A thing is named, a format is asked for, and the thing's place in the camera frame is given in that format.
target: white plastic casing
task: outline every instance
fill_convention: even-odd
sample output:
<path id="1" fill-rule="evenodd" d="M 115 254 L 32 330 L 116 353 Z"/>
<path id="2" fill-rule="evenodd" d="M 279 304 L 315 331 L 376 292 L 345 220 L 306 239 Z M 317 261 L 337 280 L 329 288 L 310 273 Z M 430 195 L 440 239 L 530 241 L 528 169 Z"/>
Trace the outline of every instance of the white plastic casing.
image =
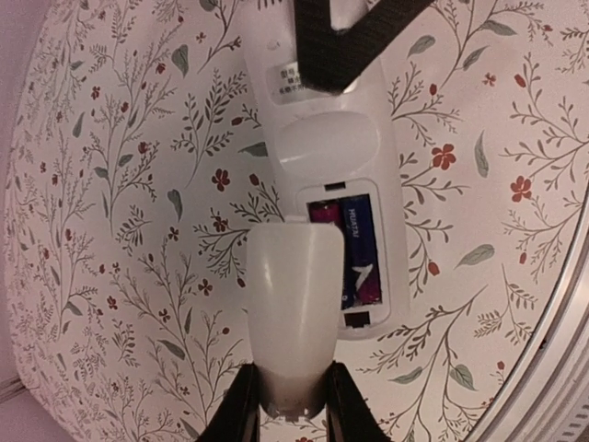
<path id="1" fill-rule="evenodd" d="M 342 271 L 343 235 L 335 226 L 263 224 L 248 234 L 249 341 L 260 402 L 272 417 L 312 418 L 325 405 Z"/>
<path id="2" fill-rule="evenodd" d="M 332 23 L 348 28 L 365 11 L 364 0 L 336 1 Z M 376 60 L 341 95 L 300 88 L 293 2 L 258 9 L 258 1 L 249 0 L 241 19 L 248 73 L 284 212 L 308 219 L 310 203 L 371 198 L 383 302 L 344 310 L 339 337 L 369 339 L 390 332 L 407 319 L 410 295 L 398 153 L 382 66 Z M 325 188 L 342 182 L 345 189 Z M 370 326 L 345 326 L 344 315 L 363 311 L 370 313 Z"/>

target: wallpaper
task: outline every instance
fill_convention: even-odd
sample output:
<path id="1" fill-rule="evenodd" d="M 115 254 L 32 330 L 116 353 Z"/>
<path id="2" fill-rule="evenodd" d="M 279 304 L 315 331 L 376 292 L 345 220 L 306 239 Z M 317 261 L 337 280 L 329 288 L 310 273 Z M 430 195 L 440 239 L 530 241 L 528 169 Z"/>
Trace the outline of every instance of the wallpaper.
<path id="1" fill-rule="evenodd" d="M 47 13 L 8 164 L 6 283 L 21 377 L 78 441 L 193 440 L 251 358 L 247 234 L 284 213 L 240 3 Z M 586 0 L 437 0 L 382 56 L 411 315 L 336 356 L 393 441 L 464 440 L 550 299 L 589 174 L 588 23 Z M 321 415 L 262 427 L 327 437 Z"/>

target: blue battery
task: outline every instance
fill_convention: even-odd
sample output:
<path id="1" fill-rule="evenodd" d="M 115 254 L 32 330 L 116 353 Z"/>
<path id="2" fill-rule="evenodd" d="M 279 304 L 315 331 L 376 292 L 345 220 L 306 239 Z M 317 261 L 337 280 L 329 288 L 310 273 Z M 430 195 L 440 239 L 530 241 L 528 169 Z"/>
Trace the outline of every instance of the blue battery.
<path id="1" fill-rule="evenodd" d="M 375 223 L 370 195 L 338 200 L 345 224 L 345 238 L 350 251 L 355 296 L 362 305 L 382 302 Z"/>

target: black clamp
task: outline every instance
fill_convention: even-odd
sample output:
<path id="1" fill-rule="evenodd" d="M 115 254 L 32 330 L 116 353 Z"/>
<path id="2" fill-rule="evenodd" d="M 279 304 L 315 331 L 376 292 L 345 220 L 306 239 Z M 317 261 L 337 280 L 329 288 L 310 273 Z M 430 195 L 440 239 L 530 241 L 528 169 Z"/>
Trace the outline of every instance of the black clamp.
<path id="1" fill-rule="evenodd" d="M 259 391 L 256 366 L 242 366 L 197 442 L 260 442 Z M 329 442 L 390 442 L 344 364 L 328 370 L 326 409 Z"/>
<path id="2" fill-rule="evenodd" d="M 331 26 L 330 0 L 294 0 L 303 84 L 343 92 L 434 0 L 380 0 L 347 30 Z"/>

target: battery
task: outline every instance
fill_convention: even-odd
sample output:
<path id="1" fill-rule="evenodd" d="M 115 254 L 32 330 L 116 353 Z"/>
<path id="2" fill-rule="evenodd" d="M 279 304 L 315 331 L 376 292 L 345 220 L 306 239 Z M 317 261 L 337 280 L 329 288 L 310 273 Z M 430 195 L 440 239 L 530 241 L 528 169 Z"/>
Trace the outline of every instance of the battery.
<path id="1" fill-rule="evenodd" d="M 309 205 L 309 218 L 313 223 L 333 224 L 341 230 L 345 237 L 345 225 L 341 217 L 340 205 L 337 202 L 313 203 Z M 355 303 L 354 286 L 352 279 L 352 265 L 350 252 L 347 246 L 344 252 L 343 291 L 341 293 L 341 309 L 352 308 Z"/>
<path id="2" fill-rule="evenodd" d="M 345 224 L 345 238 L 350 251 L 356 298 L 363 305 L 382 302 L 370 196 L 359 195 L 338 201 Z"/>

